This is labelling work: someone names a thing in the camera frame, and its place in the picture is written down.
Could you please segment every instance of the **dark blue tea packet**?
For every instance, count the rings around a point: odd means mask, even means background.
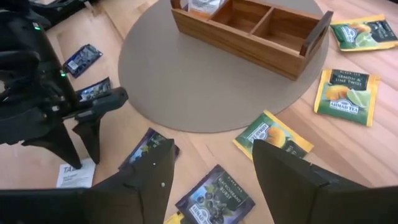
[[[95,98],[107,94],[111,89],[111,80],[109,77],[98,83],[92,84],[84,89],[76,91],[79,97],[79,102],[94,100]]]
[[[129,156],[124,160],[124,162],[119,166],[120,169],[124,169],[127,166],[130,166],[134,163],[134,161],[138,160],[142,156],[145,156],[151,149],[160,145],[164,140],[167,140],[166,137],[159,134],[157,131],[149,128],[145,133],[144,137],[138,143],[138,145],[134,148],[134,150],[130,153]],[[180,148],[175,146],[175,158],[180,154]]]
[[[64,64],[63,67],[75,78],[102,56],[102,53],[91,44],[82,46]]]
[[[255,206],[252,198],[217,165],[175,205],[192,223],[235,224]]]

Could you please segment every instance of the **ahmad tea packet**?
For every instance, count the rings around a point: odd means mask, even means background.
[[[176,204],[193,224],[235,224],[254,205],[251,197],[220,165]]]
[[[389,49],[398,39],[383,15],[332,22],[331,28],[343,51]]]
[[[164,224],[192,224],[181,212],[173,214]]]
[[[159,134],[157,131],[149,128],[145,133],[144,137],[138,143],[138,145],[133,149],[129,156],[124,160],[124,162],[119,166],[119,170],[131,165],[134,161],[145,156],[148,152],[160,145],[164,140],[166,140],[163,135]],[[175,146],[175,158],[180,154],[180,149]]]
[[[324,70],[314,111],[372,126],[380,76]]]
[[[246,130],[233,140],[233,143],[251,160],[255,139],[264,140],[299,158],[303,158],[313,147],[288,126],[268,111],[264,111]]]

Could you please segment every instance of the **ahmad tea logo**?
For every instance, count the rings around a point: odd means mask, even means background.
[[[200,208],[197,204],[193,204],[189,208],[192,216],[199,224],[211,224],[209,211],[205,208]]]
[[[341,99],[341,100],[336,100],[336,101],[330,101],[330,108],[344,111],[344,112],[349,112],[352,114],[358,114],[359,107],[353,105],[350,101],[346,99]]]
[[[268,124],[261,123],[249,136],[248,140],[253,143],[255,139],[266,139]]]
[[[344,33],[344,36],[347,38],[347,42],[353,43],[355,42],[355,37],[356,37],[356,30],[352,29],[348,26],[343,26],[341,30]]]

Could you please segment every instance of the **lemon image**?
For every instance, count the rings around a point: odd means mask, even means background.
[[[267,130],[266,141],[273,144],[276,147],[282,147],[286,141],[285,132],[278,127],[271,127]]]
[[[347,97],[347,91],[349,91],[347,86],[334,85],[327,89],[325,97],[332,101],[343,99]]]
[[[351,28],[353,28],[353,29],[356,29],[356,31],[358,33],[360,33],[360,32],[368,32],[368,33],[372,32],[372,29],[368,25],[363,24],[363,23],[354,22],[354,23],[350,24],[349,26]]]
[[[351,100],[356,106],[360,108],[366,108],[369,106],[371,93],[369,91],[356,91],[350,90],[347,92],[347,98]]]
[[[356,37],[355,45],[358,47],[374,47],[377,45],[377,42],[372,38],[371,33],[363,32]]]

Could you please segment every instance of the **lemon & lime twist tea packet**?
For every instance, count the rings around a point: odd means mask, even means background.
[[[311,151],[313,145],[291,130],[269,111],[265,110],[246,130],[233,140],[242,152],[253,160],[255,139],[261,139],[299,158]]]
[[[364,17],[330,24],[342,51],[389,49],[398,39],[383,15]]]
[[[314,111],[370,127],[380,79],[378,75],[324,70]]]

